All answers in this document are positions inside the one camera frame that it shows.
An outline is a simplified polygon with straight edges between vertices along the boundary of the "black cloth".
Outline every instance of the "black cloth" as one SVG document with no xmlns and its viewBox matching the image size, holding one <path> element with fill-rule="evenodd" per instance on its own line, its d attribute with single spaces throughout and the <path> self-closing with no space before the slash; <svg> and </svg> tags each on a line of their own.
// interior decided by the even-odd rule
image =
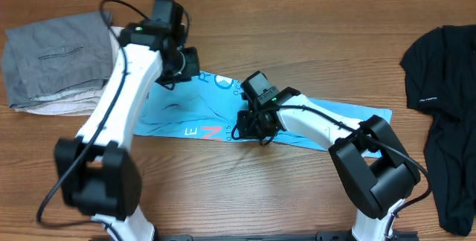
<svg viewBox="0 0 476 241">
<path fill-rule="evenodd" d="M 440 226 L 467 236 L 476 200 L 476 25 L 443 26 L 404 55 L 408 108 L 434 120 L 425 160 Z"/>
</svg>

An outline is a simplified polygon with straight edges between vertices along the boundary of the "folded white cloth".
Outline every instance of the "folded white cloth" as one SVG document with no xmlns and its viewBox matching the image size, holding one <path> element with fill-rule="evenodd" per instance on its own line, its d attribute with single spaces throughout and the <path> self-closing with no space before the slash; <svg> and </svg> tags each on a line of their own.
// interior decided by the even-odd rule
<svg viewBox="0 0 476 241">
<path fill-rule="evenodd" d="M 123 28 L 112 27 L 116 36 Z M 109 40 L 112 47 L 114 62 L 118 57 L 119 44 L 109 32 Z M 79 93 L 65 95 L 60 99 L 52 100 L 35 106 L 16 108 L 17 112 L 28 112 L 36 115 L 65 115 L 81 116 L 91 115 L 96 109 L 99 99 L 104 93 L 105 86 L 101 90 L 79 91 Z"/>
</svg>

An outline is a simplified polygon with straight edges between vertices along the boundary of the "gray cloth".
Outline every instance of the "gray cloth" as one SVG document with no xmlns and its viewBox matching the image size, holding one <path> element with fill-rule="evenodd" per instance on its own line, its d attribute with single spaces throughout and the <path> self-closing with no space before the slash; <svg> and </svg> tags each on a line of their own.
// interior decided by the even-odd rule
<svg viewBox="0 0 476 241">
<path fill-rule="evenodd" d="M 112 73 L 109 34 L 99 13 L 7 30 L 1 62 L 11 108 L 101 89 Z"/>
</svg>

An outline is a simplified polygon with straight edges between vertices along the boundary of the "stack of folded clothes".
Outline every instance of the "stack of folded clothes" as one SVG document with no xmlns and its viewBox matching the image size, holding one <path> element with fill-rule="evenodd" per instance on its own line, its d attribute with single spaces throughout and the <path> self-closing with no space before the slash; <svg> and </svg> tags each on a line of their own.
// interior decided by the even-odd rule
<svg viewBox="0 0 476 241">
<path fill-rule="evenodd" d="M 90 115 L 114 66 L 99 13 L 7 30 L 1 69 L 8 105 L 38 115 Z"/>
</svg>

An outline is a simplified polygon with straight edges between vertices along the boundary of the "wood grain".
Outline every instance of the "wood grain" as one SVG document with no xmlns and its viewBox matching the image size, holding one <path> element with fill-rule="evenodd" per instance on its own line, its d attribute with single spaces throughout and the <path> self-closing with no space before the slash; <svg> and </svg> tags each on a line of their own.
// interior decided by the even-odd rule
<svg viewBox="0 0 476 241">
<path fill-rule="evenodd" d="M 4 30 L 97 9 L 100 0 L 0 0 Z M 153 0 L 125 0 L 145 12 Z M 205 71 L 243 80 L 256 70 L 278 88 L 310 97 L 385 107 L 410 155 L 422 154 L 431 118 L 405 106 L 399 60 L 419 36 L 441 25 L 474 23 L 475 0 L 176 0 L 193 15 L 190 45 Z M 110 6 L 119 25 L 138 16 Z M 0 240 L 86 240 L 98 226 L 52 231 L 35 225 L 38 204 L 57 180 L 58 137 L 73 137 L 86 118 L 9 110 L 0 82 Z M 163 234 L 311 234 L 347 230 L 356 209 L 325 152 L 271 144 L 136 137 L 132 157 L 143 173 L 141 206 Z M 424 191 L 421 182 L 414 195 Z M 79 219 L 55 197 L 50 221 Z M 449 240 L 433 198 L 402 212 L 399 230 Z M 471 235 L 467 240 L 476 240 Z"/>
</svg>

